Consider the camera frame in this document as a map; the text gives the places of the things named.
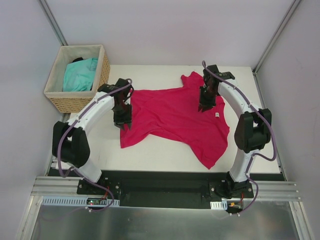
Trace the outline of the pink t shirt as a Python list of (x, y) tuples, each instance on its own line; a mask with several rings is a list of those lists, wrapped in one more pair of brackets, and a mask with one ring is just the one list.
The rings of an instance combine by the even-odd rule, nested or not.
[(131, 99), (132, 125), (120, 132), (121, 148), (134, 146), (148, 135), (187, 144), (199, 162), (211, 169), (228, 147), (230, 128), (224, 116), (225, 102), (207, 111), (198, 110), (204, 81), (193, 71), (182, 75), (183, 86), (160, 90), (136, 90)]

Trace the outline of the wicker basket with liner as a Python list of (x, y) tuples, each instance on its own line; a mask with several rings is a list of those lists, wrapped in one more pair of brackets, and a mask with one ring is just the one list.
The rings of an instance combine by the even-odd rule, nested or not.
[[(67, 65), (80, 57), (83, 59), (98, 58), (91, 90), (63, 91)], [(61, 46), (45, 85), (44, 95), (60, 113), (78, 113), (92, 100), (98, 88), (108, 82), (110, 70), (107, 52), (102, 44)]]

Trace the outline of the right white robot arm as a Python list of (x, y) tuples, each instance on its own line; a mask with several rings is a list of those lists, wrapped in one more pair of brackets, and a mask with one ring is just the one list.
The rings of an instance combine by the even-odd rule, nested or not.
[(218, 97), (223, 97), (237, 115), (238, 123), (234, 133), (237, 153), (225, 180), (214, 188), (221, 198), (238, 198), (251, 188), (250, 170), (256, 156), (265, 145), (273, 141), (271, 128), (272, 113), (269, 109), (255, 106), (237, 86), (234, 75), (220, 72), (216, 65), (203, 65), (203, 86), (200, 89), (200, 112), (206, 112), (218, 105)]

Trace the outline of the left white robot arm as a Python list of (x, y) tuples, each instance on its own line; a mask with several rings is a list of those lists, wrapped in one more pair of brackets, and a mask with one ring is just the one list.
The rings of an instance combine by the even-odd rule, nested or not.
[(108, 112), (113, 112), (114, 125), (125, 130), (132, 125), (133, 107), (127, 101), (134, 93), (130, 78), (119, 78), (115, 84), (101, 85), (92, 100), (73, 118), (66, 122), (57, 121), (53, 126), (52, 155), (57, 158), (62, 177), (62, 162), (89, 180), (88, 188), (99, 195), (105, 191), (102, 170), (92, 160), (88, 135), (95, 124)]

